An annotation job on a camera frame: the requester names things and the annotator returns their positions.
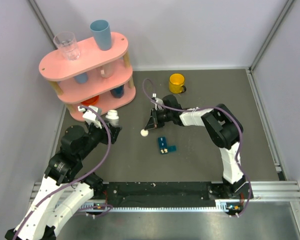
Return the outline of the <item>white bottle cap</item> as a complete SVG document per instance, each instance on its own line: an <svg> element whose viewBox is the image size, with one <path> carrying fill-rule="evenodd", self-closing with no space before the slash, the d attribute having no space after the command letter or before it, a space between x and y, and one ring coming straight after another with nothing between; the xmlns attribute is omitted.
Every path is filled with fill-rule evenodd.
<svg viewBox="0 0 300 240"><path fill-rule="evenodd" d="M140 134L141 134L142 137L147 137L149 135L149 131L146 130L146 129L142 129L140 131Z"/></svg>

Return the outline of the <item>white pill bottle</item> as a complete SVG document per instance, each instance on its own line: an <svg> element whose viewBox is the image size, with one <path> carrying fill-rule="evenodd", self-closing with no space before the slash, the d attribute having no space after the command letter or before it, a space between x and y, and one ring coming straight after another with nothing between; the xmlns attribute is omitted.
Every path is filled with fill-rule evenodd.
<svg viewBox="0 0 300 240"><path fill-rule="evenodd" d="M117 110L109 110L105 116L105 119L113 126L119 127L119 114Z"/></svg>

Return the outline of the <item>teal pill organizer box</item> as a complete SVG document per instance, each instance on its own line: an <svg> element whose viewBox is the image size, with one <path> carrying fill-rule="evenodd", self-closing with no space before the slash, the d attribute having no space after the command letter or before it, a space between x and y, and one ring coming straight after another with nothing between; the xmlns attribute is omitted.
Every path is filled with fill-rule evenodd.
<svg viewBox="0 0 300 240"><path fill-rule="evenodd" d="M164 136L158 137L157 142L158 142L159 153L161 155L166 155L168 153L172 153L177 150L177 147L175 145L168 145L167 140Z"/></svg>

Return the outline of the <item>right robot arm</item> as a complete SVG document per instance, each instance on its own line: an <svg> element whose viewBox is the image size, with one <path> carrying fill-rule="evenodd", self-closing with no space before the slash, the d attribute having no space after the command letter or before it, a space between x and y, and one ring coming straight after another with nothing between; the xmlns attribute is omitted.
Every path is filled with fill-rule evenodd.
<svg viewBox="0 0 300 240"><path fill-rule="evenodd" d="M160 99L154 93L150 98L154 108L145 128L140 131L143 137L149 130L162 128L167 122L181 127L204 127L212 142L219 148L223 164L223 192L229 198L252 197L250 181L246 179L241 167L240 140L243 127L224 105L214 108L182 108L172 94Z"/></svg>

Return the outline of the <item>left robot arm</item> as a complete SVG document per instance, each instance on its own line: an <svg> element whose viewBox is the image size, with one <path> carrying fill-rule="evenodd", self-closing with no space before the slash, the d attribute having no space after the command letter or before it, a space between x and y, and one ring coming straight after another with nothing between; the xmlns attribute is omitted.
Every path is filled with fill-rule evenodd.
<svg viewBox="0 0 300 240"><path fill-rule="evenodd" d="M61 138L60 150L49 160L40 189L24 220L5 234L7 240L55 240L67 221L91 198L104 191L103 180L95 173L80 180L76 189L61 203L60 197L70 189L83 168L83 160L98 144L114 144L122 127L109 122L99 128L73 125Z"/></svg>

